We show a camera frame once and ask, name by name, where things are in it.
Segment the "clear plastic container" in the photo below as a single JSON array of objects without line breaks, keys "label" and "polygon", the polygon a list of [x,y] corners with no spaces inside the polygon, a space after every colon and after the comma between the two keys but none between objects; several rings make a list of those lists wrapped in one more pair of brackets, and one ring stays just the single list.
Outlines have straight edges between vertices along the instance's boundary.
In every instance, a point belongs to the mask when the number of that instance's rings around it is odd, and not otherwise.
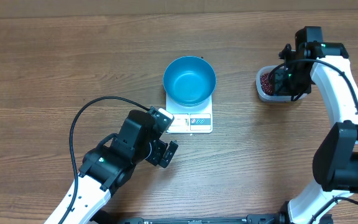
[{"label": "clear plastic container", "polygon": [[[263,102],[276,102],[276,103],[285,103],[285,102],[291,102],[291,96],[270,96],[266,94],[262,90],[262,84],[260,83],[260,76],[271,72],[277,65],[271,65],[263,67],[259,70],[258,74],[256,74],[256,89],[258,90],[258,95],[260,100]],[[299,97],[299,100],[304,98],[307,94],[304,93],[301,97]]]}]

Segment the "cable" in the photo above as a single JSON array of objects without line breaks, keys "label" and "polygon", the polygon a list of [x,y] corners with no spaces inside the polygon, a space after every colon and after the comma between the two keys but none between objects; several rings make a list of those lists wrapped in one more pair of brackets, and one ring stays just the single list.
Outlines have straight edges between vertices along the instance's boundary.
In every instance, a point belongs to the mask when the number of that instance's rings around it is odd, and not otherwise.
[{"label": "cable", "polygon": [[[347,87],[349,88],[349,91],[352,95],[352,98],[353,98],[353,102],[354,102],[354,105],[356,107],[356,110],[357,110],[357,114],[358,114],[358,100],[357,100],[357,96],[356,96],[356,93],[353,89],[353,86],[352,86],[352,83],[350,82],[350,80],[348,79],[348,77],[345,75],[344,72],[342,72],[339,68],[335,67],[334,65],[331,65],[330,63],[327,63],[327,62],[324,62],[324,61],[321,61],[321,60],[316,60],[316,59],[307,59],[307,58],[304,58],[304,59],[298,59],[298,60],[292,60],[290,62],[287,62],[286,63],[282,63],[280,65],[278,65],[277,67],[275,67],[270,73],[269,73],[269,76],[268,76],[268,80],[270,80],[270,77],[272,76],[272,74],[278,70],[279,68],[281,68],[282,66],[284,65],[291,65],[293,63],[298,63],[298,62],[313,62],[313,63],[320,63],[320,64],[323,64],[333,70],[335,70],[336,72],[338,72],[338,74],[345,80],[346,82],[346,85]],[[358,205],[358,201],[356,200],[353,200],[353,199],[350,199],[350,198],[347,198],[347,197],[333,197],[333,199],[331,199],[329,202],[327,202],[323,207],[321,207],[315,215],[312,216],[312,219],[310,220],[309,224],[313,224],[317,217],[319,217],[327,208],[329,208],[329,206],[332,204],[332,203],[337,203],[338,200],[345,200],[347,202],[350,202],[350,203],[353,203],[355,205]]]},{"label": "cable", "polygon": [[90,101],[89,103],[85,104],[77,113],[77,115],[74,117],[73,123],[71,124],[71,128],[70,128],[70,136],[68,138],[68,145],[70,147],[70,155],[71,155],[71,163],[73,164],[73,171],[74,171],[74,192],[73,192],[73,198],[71,199],[71,202],[69,204],[69,206],[67,207],[67,211],[65,212],[65,214],[62,216],[62,219],[59,221],[58,224],[62,224],[67,215],[69,214],[69,212],[72,210],[74,202],[75,202],[75,198],[77,196],[77,191],[78,191],[78,173],[77,173],[77,166],[75,164],[75,157],[74,157],[74,147],[73,147],[73,133],[74,133],[74,127],[75,127],[75,123],[77,122],[78,118],[80,117],[80,115],[82,114],[82,112],[84,112],[84,110],[89,107],[90,105],[92,105],[93,103],[96,103],[98,101],[101,100],[122,100],[128,103],[131,103],[135,106],[138,106],[140,108],[142,108],[143,110],[149,111],[150,109],[148,109],[147,107],[138,104],[132,100],[128,100],[119,96],[102,96],[99,97],[97,99],[94,99],[92,101]]}]

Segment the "wooden tabletop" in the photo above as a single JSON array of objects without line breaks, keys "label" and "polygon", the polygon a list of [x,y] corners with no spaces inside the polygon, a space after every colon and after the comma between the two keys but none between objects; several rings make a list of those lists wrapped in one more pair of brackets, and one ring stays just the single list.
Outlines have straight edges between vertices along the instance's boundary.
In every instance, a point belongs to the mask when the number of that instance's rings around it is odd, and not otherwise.
[{"label": "wooden tabletop", "polygon": [[[304,26],[342,42],[358,85],[358,11],[246,12],[0,20],[0,223],[43,223],[73,181],[68,133],[77,111],[104,95],[165,105],[162,77],[184,55],[215,69],[214,131],[163,135],[179,148],[168,168],[140,163],[105,206],[144,218],[276,212],[313,178],[330,130],[316,86],[304,100],[266,104],[255,75]],[[77,122],[77,164],[133,106],[103,101]],[[358,223],[341,202],[336,223]]]}]

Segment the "scale base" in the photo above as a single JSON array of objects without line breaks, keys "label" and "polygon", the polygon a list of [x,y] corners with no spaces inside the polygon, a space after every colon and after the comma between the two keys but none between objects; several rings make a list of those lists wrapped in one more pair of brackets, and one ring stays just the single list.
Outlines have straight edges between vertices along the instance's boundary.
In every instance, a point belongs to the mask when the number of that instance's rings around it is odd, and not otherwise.
[{"label": "scale base", "polygon": [[212,96],[197,106],[182,106],[167,95],[167,109],[175,119],[167,133],[211,133],[213,129]]}]

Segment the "blue plastic object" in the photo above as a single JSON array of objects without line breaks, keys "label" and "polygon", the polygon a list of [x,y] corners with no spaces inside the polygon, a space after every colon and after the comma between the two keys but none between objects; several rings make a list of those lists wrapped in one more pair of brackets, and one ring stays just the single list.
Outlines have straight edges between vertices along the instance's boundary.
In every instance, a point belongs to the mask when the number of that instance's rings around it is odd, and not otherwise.
[{"label": "blue plastic object", "polygon": [[202,58],[185,56],[174,60],[165,70],[164,89],[182,106],[196,106],[215,90],[216,75],[212,66]]}]

